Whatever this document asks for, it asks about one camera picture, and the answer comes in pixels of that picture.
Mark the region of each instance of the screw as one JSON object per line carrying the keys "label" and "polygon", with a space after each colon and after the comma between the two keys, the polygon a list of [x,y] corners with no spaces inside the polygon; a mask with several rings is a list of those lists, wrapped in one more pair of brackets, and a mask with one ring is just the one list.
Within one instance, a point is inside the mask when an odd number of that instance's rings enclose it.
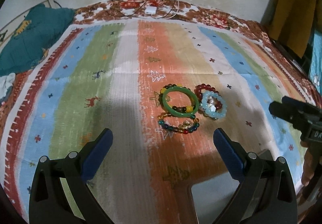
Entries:
{"label": "screw", "polygon": [[280,163],[285,163],[285,162],[286,162],[286,160],[285,160],[285,158],[283,158],[283,157],[279,157],[279,162],[280,162]]}
{"label": "screw", "polygon": [[248,156],[252,159],[255,160],[255,158],[257,158],[257,155],[254,152],[250,152],[248,153]]}
{"label": "screw", "polygon": [[45,162],[47,160],[47,157],[46,156],[42,156],[41,158],[40,158],[40,162]]}
{"label": "screw", "polygon": [[70,152],[68,154],[68,157],[70,157],[71,159],[76,158],[76,156],[77,156],[77,152],[76,151],[72,151],[72,152]]}

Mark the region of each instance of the striped blanket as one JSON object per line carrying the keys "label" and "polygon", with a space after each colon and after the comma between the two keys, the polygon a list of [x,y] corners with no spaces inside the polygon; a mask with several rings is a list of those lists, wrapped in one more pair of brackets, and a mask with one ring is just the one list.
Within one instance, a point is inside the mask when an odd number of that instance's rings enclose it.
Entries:
{"label": "striped blanket", "polygon": [[[163,131],[158,94],[169,83],[210,84],[228,105],[226,117],[197,114],[200,127],[188,135]],[[115,223],[179,223],[175,187],[227,171],[212,141],[218,127],[246,151],[285,157],[300,181],[300,132],[268,111],[284,95],[317,104],[270,49],[238,32],[179,20],[74,24],[16,94],[1,139],[0,183],[28,220],[38,159],[63,158],[110,128],[114,143],[88,183],[102,208]],[[168,102],[187,104],[180,94]]]}

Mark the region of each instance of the yellow bead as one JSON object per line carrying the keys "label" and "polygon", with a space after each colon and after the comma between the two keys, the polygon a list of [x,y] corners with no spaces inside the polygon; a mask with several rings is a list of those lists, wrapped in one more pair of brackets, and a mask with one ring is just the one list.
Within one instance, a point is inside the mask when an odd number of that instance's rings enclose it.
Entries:
{"label": "yellow bead", "polygon": [[186,112],[192,112],[194,108],[192,106],[186,106],[187,111]]}

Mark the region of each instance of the multicolored beaded bracelet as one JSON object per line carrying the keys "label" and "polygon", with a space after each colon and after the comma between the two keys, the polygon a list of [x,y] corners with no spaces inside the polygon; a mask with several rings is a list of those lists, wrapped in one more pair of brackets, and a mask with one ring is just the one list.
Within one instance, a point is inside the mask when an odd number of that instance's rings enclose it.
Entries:
{"label": "multicolored beaded bracelet", "polygon": [[[186,107],[179,107],[179,108],[176,106],[170,107],[166,102],[166,96],[168,93],[173,91],[178,91],[186,94],[193,102],[192,105],[186,106]],[[189,118],[192,115],[194,115],[199,109],[199,100],[197,96],[190,89],[187,89],[186,87],[182,87],[181,85],[177,86],[176,84],[169,84],[163,87],[160,90],[160,93],[162,94],[162,106],[174,117]]]}
{"label": "multicolored beaded bracelet", "polygon": [[[197,95],[199,102],[201,102],[202,100],[202,92],[201,92],[202,90],[212,91],[214,93],[219,94],[219,91],[217,91],[214,87],[210,86],[209,84],[206,85],[202,83],[200,85],[197,85],[196,89],[194,90],[194,93]],[[215,107],[216,107],[216,110],[220,110],[223,107],[223,105],[220,101],[218,101],[215,104]]]}
{"label": "multicolored beaded bracelet", "polygon": [[[216,104],[214,104],[214,99],[217,102],[221,102],[220,112],[216,108]],[[202,95],[202,100],[199,105],[200,110],[202,110],[205,116],[209,116],[214,119],[220,119],[226,116],[227,113],[227,105],[223,98],[213,91],[205,91]]]}
{"label": "multicolored beaded bracelet", "polygon": [[165,112],[161,113],[161,115],[158,116],[158,119],[159,119],[158,123],[159,123],[159,125],[161,125],[161,127],[164,130],[167,130],[167,131],[188,134],[188,133],[192,133],[192,132],[196,131],[200,126],[199,119],[196,118],[195,115],[192,115],[190,117],[194,121],[194,123],[186,120],[182,124],[180,124],[178,127],[171,126],[171,125],[167,124],[164,121],[164,118],[166,118],[166,117],[173,117],[173,115],[171,115],[170,113],[165,113]]}

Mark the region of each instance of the red cross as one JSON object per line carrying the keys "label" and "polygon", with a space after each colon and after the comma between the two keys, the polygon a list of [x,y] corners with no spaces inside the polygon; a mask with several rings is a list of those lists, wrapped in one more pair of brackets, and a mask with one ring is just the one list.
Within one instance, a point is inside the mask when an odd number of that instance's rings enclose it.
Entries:
{"label": "red cross", "polygon": [[40,137],[39,135],[37,135],[37,136],[35,137],[35,141],[36,141],[36,143],[37,143],[38,141],[41,141],[41,137]]}

